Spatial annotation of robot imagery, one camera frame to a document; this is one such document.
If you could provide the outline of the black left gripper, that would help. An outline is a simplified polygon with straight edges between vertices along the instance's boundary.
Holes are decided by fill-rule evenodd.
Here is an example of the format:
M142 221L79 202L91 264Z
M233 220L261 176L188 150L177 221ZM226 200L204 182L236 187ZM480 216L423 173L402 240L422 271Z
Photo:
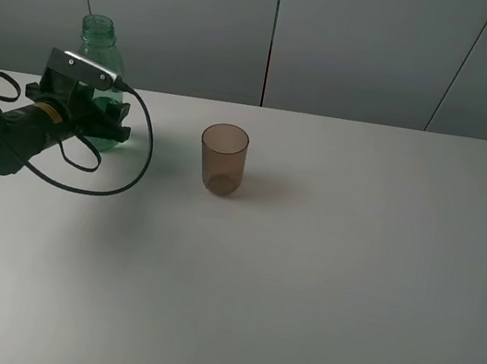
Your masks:
M45 73L40 81L26 85L26 96L35 103L52 106L64 124L74 134L96 139L124 143L130 136L130 127L101 117L92 101L94 88L67 76ZM109 118L122 121L129 113L130 105L108 99L104 112Z

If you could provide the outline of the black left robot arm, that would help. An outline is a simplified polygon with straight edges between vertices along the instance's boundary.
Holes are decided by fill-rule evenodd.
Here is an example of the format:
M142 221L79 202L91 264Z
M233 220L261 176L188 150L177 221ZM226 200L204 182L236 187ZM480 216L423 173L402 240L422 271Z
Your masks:
M130 105L97 104L93 94L92 87L52 71L24 88L0 71L0 175L16 174L43 150L73 137L126 141L131 130L123 119Z

